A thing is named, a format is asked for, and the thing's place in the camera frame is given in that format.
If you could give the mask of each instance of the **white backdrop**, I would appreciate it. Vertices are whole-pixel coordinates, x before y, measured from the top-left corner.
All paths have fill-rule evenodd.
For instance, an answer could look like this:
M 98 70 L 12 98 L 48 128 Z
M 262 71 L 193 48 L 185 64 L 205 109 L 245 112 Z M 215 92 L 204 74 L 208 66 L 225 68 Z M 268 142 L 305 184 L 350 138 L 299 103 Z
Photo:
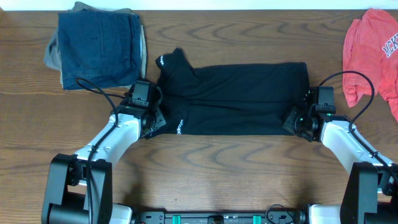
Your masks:
M 0 0 L 4 10 L 66 10 L 74 0 Z M 103 9 L 398 9 L 398 0 L 82 0 Z

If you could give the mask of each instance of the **blue cloth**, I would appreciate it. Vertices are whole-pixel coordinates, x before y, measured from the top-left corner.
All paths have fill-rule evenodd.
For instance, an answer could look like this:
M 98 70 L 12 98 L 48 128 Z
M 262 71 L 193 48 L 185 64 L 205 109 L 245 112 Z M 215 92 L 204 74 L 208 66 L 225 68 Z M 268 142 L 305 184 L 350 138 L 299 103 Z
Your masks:
M 85 78 L 101 88 L 133 85 L 141 69 L 139 17 L 116 12 L 58 14 L 64 90 Z

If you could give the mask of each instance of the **red cloth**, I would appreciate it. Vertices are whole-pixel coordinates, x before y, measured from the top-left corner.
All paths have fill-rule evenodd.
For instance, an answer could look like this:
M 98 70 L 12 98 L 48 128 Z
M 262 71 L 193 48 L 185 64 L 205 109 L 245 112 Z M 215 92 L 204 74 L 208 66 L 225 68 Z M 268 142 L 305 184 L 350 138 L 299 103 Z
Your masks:
M 386 11 L 369 9 L 348 29 L 343 47 L 343 70 L 365 74 L 388 101 L 398 121 L 398 22 Z M 357 74 L 343 75 L 343 91 L 349 107 L 364 94 L 370 95 L 368 82 Z

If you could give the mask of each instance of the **wood grain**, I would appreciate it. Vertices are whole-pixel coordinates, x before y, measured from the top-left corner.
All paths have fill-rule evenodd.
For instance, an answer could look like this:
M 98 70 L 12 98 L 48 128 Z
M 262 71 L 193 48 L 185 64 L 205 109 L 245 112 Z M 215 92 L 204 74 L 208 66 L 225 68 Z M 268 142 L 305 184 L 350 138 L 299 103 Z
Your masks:
M 364 11 L 139 11 L 154 60 L 182 47 L 194 67 L 306 62 L 312 85 L 341 70 L 344 37 Z M 390 13 L 398 18 L 397 11 Z M 0 223 L 38 223 L 47 173 L 106 124 L 98 95 L 63 91 L 43 64 L 57 12 L 6 12 L 0 22 Z M 335 87 L 338 112 L 355 115 Z M 125 89 L 107 90 L 123 93 Z M 398 124 L 377 96 L 356 122 L 363 136 L 398 160 Z M 114 202 L 176 210 L 265 210 L 273 203 L 340 203 L 348 174 L 319 143 L 294 136 L 165 134 L 131 146 L 113 174 Z

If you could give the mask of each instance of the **gray cloth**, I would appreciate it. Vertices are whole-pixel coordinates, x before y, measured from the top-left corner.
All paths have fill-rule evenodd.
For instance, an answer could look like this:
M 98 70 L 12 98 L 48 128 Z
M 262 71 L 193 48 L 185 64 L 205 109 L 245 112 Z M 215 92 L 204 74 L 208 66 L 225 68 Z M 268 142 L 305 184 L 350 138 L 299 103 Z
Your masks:
M 70 12 L 79 12 L 82 10 L 86 11 L 104 11 L 97 9 L 95 7 L 91 7 L 89 5 L 86 5 L 82 2 L 76 2 L 75 6 L 70 10 Z M 115 10 L 113 12 L 120 12 L 120 13 L 131 13 L 130 9 L 119 9 Z M 146 42 L 145 42 L 145 35 L 144 35 L 144 28 L 141 26 L 141 38 L 140 38 L 140 48 L 141 48 L 141 70 L 140 70 L 140 77 L 145 78 L 146 77 L 146 60 L 147 60 L 147 52 L 146 52 Z M 55 30 L 53 33 L 53 36 L 50 40 L 50 42 L 47 44 L 47 47 L 45 48 L 45 54 L 44 54 L 44 63 L 46 64 L 47 67 L 61 71 L 61 76 L 60 76 L 60 83 L 63 85 L 62 81 L 62 69 L 61 69 L 61 53 L 59 49 L 59 43 L 58 43 L 58 28 Z

